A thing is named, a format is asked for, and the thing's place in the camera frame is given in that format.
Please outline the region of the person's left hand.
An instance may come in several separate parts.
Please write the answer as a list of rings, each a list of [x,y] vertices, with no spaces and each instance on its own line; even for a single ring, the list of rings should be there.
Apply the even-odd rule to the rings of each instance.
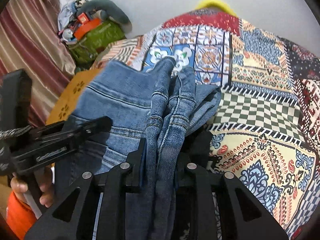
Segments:
[[[42,196],[40,197],[40,204],[44,205],[45,207],[50,207],[54,202],[53,173],[50,166],[44,168],[43,172],[37,178],[37,183],[42,192]],[[20,202],[28,204],[24,196],[24,194],[28,191],[28,184],[14,175],[10,182],[10,186],[16,198]]]

